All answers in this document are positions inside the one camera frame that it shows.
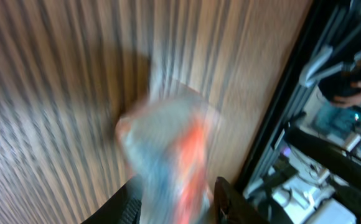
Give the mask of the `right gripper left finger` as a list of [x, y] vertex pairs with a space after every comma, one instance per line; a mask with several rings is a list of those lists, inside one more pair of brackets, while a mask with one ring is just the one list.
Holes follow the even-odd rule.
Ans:
[[141, 177], [136, 175], [82, 224], [139, 224], [142, 194]]

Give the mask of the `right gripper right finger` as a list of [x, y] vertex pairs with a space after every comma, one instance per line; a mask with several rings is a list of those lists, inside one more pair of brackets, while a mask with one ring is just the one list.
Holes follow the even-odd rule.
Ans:
[[214, 212], [219, 224], [269, 224], [223, 177], [215, 181]]

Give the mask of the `red white small carton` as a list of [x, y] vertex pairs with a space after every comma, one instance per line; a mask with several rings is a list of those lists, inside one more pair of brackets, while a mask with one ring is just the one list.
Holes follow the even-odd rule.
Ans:
[[216, 110], [181, 82], [119, 119], [117, 141], [141, 178], [140, 223], [202, 222], [213, 200], [207, 148], [217, 121]]

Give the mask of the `person's hand in background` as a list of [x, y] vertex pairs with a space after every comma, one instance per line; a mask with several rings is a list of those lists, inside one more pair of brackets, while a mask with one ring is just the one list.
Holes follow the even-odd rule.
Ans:
[[351, 83], [351, 87], [360, 89], [360, 92], [355, 95], [348, 96], [348, 97], [335, 96], [334, 100], [331, 101], [331, 103], [334, 106], [339, 107], [339, 108], [349, 108], [351, 106], [360, 105], [361, 104], [361, 81]]

